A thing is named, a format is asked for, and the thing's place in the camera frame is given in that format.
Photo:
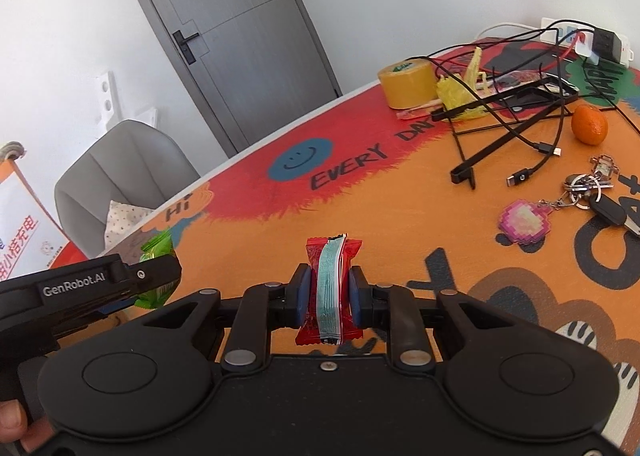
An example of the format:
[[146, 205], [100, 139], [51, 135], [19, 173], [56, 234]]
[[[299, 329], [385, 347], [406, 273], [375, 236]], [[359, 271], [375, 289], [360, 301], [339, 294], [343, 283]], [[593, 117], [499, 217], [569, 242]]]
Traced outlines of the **person's left hand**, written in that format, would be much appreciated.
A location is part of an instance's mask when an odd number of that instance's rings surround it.
[[38, 450], [54, 436], [47, 418], [40, 418], [29, 424], [25, 410], [17, 400], [1, 403], [0, 426], [1, 443], [17, 443], [27, 454]]

